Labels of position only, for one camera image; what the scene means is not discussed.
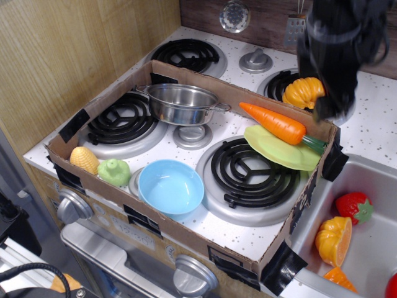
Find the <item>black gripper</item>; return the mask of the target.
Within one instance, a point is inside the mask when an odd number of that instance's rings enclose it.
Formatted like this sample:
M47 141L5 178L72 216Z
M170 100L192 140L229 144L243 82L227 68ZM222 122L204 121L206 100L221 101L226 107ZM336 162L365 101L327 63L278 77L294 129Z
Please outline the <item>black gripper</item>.
M307 26L298 40L300 73L322 82L324 94L316 96L313 120L349 120L355 111L355 89L360 60L355 40L361 26L330 28Z

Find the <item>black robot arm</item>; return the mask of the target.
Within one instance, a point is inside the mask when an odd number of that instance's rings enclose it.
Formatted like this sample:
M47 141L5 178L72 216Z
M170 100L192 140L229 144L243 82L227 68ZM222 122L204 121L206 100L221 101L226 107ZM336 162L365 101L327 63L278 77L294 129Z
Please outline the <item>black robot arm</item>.
M297 58L299 73L317 76L325 89L313 108L315 122L350 117L357 73L388 55L387 13L393 6L394 1L313 1Z

